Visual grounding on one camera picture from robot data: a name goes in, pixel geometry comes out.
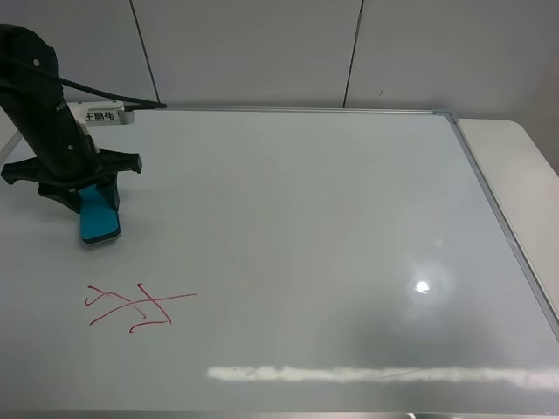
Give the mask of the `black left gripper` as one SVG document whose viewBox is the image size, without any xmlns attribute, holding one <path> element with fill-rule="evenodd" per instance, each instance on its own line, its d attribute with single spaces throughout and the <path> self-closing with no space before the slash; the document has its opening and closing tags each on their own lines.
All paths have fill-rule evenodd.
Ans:
<svg viewBox="0 0 559 419">
<path fill-rule="evenodd" d="M 117 210 L 120 207 L 118 173 L 142 172 L 138 154 L 97 149 L 92 136 L 85 133 L 67 106 L 45 109 L 11 105 L 4 111 L 35 156 L 5 164 L 2 178 L 9 184 L 40 183 L 40 196 L 76 214 L 81 212 L 82 200 L 79 192 L 71 188 L 96 184 L 96 191 L 108 206 Z"/>
</svg>

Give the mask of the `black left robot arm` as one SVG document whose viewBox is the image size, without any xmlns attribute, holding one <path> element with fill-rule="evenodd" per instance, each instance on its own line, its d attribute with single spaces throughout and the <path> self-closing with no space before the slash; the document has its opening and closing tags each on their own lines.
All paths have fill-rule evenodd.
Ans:
<svg viewBox="0 0 559 419">
<path fill-rule="evenodd" d="M 117 175 L 140 173 L 141 157 L 97 148 L 67 105 L 54 49 L 35 32 L 7 24 L 1 27 L 1 107 L 35 154 L 3 167 L 7 183 L 35 182 L 41 196 L 76 213 L 80 191 L 92 187 L 119 208 Z"/>
</svg>

